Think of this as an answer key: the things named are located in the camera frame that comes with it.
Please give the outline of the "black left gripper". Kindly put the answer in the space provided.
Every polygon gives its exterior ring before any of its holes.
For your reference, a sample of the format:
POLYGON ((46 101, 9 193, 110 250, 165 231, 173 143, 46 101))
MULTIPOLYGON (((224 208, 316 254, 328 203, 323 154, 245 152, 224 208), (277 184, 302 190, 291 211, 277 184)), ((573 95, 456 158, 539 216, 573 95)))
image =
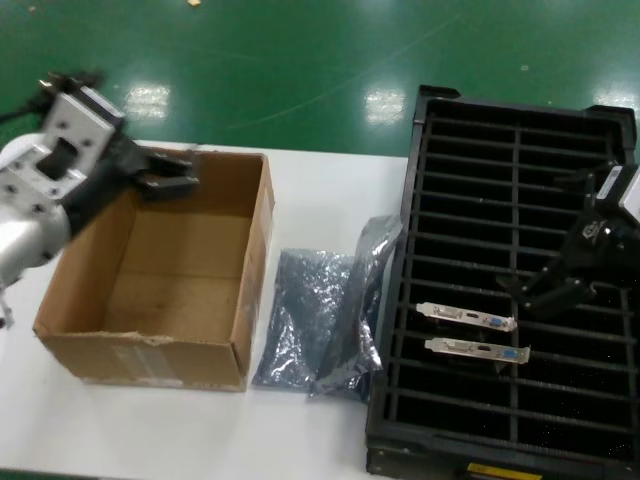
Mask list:
MULTIPOLYGON (((151 175, 194 175, 199 157, 193 150, 145 149, 130 137, 117 137, 79 186, 62 199, 74 239, 118 196, 129 189, 141 171, 151 175)), ((190 196, 199 186, 193 176, 140 177, 135 186, 146 202, 190 196)))

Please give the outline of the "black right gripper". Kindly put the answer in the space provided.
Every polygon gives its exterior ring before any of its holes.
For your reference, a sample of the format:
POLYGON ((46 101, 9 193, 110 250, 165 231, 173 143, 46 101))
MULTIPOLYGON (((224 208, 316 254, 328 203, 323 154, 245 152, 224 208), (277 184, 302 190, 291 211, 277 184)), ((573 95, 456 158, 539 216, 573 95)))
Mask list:
POLYGON ((560 257, 530 277, 498 275, 496 281, 514 300, 527 301, 535 318, 555 317, 592 300, 593 282, 628 284, 627 242, 628 222, 621 208, 592 197, 567 234, 560 257))

